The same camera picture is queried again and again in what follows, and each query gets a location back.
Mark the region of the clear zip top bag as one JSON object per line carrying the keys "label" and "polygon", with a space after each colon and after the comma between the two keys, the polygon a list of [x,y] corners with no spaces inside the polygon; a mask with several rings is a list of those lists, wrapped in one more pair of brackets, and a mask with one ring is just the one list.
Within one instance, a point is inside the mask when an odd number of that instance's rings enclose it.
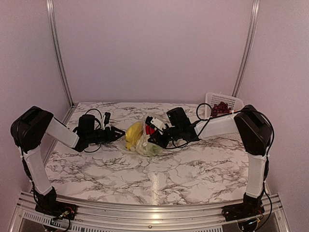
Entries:
{"label": "clear zip top bag", "polygon": [[148,143],[150,143],[150,142],[148,142],[148,139],[150,138],[150,135],[147,135],[146,131],[145,131],[145,128],[146,128],[145,120],[146,120],[147,116],[157,117],[158,119],[160,119],[163,122],[165,122],[164,119],[161,116],[159,116],[157,114],[154,114],[154,113],[147,114],[147,115],[143,116],[141,120],[139,120],[142,123],[142,132],[143,132],[143,134],[142,134],[141,138],[139,139],[139,141],[137,142],[137,145],[136,145],[136,148],[135,148],[134,152],[139,153],[140,155],[144,155],[144,156],[146,156],[144,154],[145,147],[146,147],[146,145]]}

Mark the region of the fake red grapes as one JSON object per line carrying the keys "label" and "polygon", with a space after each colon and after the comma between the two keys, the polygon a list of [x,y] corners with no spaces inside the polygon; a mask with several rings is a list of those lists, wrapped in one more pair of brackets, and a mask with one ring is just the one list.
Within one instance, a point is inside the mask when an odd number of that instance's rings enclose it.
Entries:
{"label": "fake red grapes", "polygon": [[232,110],[227,103],[221,101],[219,104],[214,104],[211,109],[211,116],[217,117],[218,115],[227,114]]}

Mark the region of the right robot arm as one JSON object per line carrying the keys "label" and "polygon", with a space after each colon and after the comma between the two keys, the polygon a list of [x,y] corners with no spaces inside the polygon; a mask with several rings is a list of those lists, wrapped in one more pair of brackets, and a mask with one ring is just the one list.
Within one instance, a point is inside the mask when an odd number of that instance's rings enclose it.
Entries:
{"label": "right robot arm", "polygon": [[262,197],[266,194],[265,180],[269,171],[269,150],[275,132],[269,119],[252,105],[232,110],[218,116],[199,118],[191,122],[181,107],[167,112],[169,123],[154,116],[147,116],[145,123],[154,132],[148,142],[163,149],[180,149],[190,143],[211,137],[241,141],[249,159],[248,184],[243,201],[222,208],[226,221],[250,218],[264,214]]}

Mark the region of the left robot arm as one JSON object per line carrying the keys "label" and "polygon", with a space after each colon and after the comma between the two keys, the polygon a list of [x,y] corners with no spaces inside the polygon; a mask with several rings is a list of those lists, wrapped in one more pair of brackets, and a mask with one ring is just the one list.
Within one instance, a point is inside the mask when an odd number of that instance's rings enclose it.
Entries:
{"label": "left robot arm", "polygon": [[43,139],[49,136],[76,152],[88,152],[90,145],[109,144],[125,135],[125,131],[109,126],[110,117],[109,112],[99,118],[86,112],[79,117],[77,127],[70,130],[53,113],[33,106],[12,123],[10,133],[31,182],[37,212],[74,219],[77,210],[75,204],[57,199],[43,161]]}

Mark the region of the fake red apple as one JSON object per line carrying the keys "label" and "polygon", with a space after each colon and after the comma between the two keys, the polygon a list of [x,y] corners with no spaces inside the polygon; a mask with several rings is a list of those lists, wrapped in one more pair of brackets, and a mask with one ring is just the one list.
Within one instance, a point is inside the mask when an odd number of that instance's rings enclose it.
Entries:
{"label": "fake red apple", "polygon": [[152,134],[154,134],[155,133],[155,131],[156,131],[156,129],[153,129],[152,127],[150,127],[150,126],[146,126],[146,128],[145,128],[145,131],[146,131],[146,134],[147,135],[152,135]]}

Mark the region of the fake green lettuce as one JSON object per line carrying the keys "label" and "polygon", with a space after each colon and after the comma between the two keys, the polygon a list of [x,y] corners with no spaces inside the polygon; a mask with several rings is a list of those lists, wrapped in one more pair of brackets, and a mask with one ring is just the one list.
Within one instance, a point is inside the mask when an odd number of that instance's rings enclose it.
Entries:
{"label": "fake green lettuce", "polygon": [[145,147],[145,152],[144,154],[146,156],[157,156],[162,153],[163,148],[160,146],[153,144],[153,143],[148,143]]}

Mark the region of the fake yellow banana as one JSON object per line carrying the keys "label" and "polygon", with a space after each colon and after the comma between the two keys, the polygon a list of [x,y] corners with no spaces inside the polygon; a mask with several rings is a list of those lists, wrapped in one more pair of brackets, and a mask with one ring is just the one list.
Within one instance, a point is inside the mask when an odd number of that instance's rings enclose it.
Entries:
{"label": "fake yellow banana", "polygon": [[126,149],[130,151],[135,151],[137,142],[141,138],[142,132],[142,123],[138,121],[133,123],[126,131],[125,140],[126,140]]}

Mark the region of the white perforated plastic basket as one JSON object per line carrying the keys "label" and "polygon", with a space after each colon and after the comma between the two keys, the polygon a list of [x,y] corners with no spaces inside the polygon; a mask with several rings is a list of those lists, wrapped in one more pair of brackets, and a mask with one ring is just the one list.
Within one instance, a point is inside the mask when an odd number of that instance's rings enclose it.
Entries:
{"label": "white perforated plastic basket", "polygon": [[206,93],[205,103],[211,106],[211,109],[205,106],[205,118],[212,116],[213,111],[215,116],[221,116],[233,110],[239,111],[244,107],[243,101],[239,98],[211,92]]}

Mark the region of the aluminium corner post right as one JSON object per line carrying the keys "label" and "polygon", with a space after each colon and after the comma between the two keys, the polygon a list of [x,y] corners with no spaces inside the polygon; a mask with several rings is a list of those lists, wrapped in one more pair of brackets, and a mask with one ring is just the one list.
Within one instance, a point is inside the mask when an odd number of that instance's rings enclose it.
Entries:
{"label": "aluminium corner post right", "polygon": [[241,63],[239,66],[236,83],[234,85],[234,89],[232,92],[233,97],[237,97],[239,95],[241,85],[244,80],[244,75],[245,75],[248,59],[249,59],[250,52],[252,50],[252,46],[254,43],[254,37],[255,37],[256,27],[257,27],[257,22],[258,22],[259,8],[260,8],[260,0],[253,0],[246,43],[244,46],[244,51],[243,51]]}

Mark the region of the aluminium corner post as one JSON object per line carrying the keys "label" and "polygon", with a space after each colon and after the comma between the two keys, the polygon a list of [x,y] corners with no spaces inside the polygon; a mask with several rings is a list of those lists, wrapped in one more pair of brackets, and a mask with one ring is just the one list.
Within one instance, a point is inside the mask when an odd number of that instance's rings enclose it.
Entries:
{"label": "aluminium corner post", "polygon": [[68,105],[69,107],[73,107],[74,101],[73,101],[73,98],[70,92],[70,87],[69,87],[69,83],[68,83],[68,79],[67,79],[67,75],[66,75],[62,55],[61,55],[60,43],[59,43],[59,38],[58,38],[58,33],[57,33],[57,28],[56,28],[54,1],[47,0],[46,7],[47,7],[47,15],[48,15],[48,20],[49,20],[49,25],[50,25],[50,30],[51,30],[51,36],[52,36],[57,66],[58,66],[58,70],[60,74],[60,79],[63,85],[63,89],[64,89],[64,93],[65,93]]}
{"label": "aluminium corner post", "polygon": [[233,97],[237,97],[239,95],[241,85],[244,80],[244,75],[245,75],[248,59],[249,59],[250,52],[252,50],[252,46],[254,43],[254,37],[255,37],[256,27],[257,27],[257,22],[258,22],[259,8],[260,8],[260,0],[253,0],[246,43],[244,46],[244,51],[243,51],[241,63],[239,66],[236,83],[234,85],[234,89],[232,92]]}

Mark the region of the aluminium front rail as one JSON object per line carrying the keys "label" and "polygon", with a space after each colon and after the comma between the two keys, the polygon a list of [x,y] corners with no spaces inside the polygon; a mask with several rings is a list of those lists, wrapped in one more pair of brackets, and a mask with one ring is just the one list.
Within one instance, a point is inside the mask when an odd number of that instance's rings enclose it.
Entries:
{"label": "aluminium front rail", "polygon": [[44,231],[51,227],[72,232],[239,232],[248,225],[258,223],[262,232],[289,232],[290,226],[279,195],[269,201],[263,198],[263,215],[242,220],[226,221],[222,208],[239,203],[233,200],[221,203],[189,205],[133,205],[103,203],[59,196],[59,201],[77,206],[75,219],[52,221],[52,217],[36,212],[31,193],[22,192],[14,210],[9,231]]}

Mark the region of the aluminium corner post left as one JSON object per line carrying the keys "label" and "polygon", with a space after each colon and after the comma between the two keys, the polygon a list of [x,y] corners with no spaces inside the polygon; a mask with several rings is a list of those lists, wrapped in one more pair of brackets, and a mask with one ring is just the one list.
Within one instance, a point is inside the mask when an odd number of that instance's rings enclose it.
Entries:
{"label": "aluminium corner post left", "polygon": [[50,30],[51,30],[51,36],[52,36],[57,66],[58,66],[58,70],[60,74],[60,79],[63,85],[63,89],[64,89],[64,93],[65,93],[68,105],[69,107],[73,107],[74,101],[73,101],[73,98],[70,92],[70,87],[69,87],[69,83],[68,83],[68,79],[67,79],[67,75],[66,75],[62,55],[61,55],[60,43],[59,43],[59,38],[58,38],[58,33],[57,33],[57,28],[56,28],[54,1],[47,0],[46,7],[47,7],[47,15],[48,15],[48,20],[49,20],[49,25],[50,25]]}

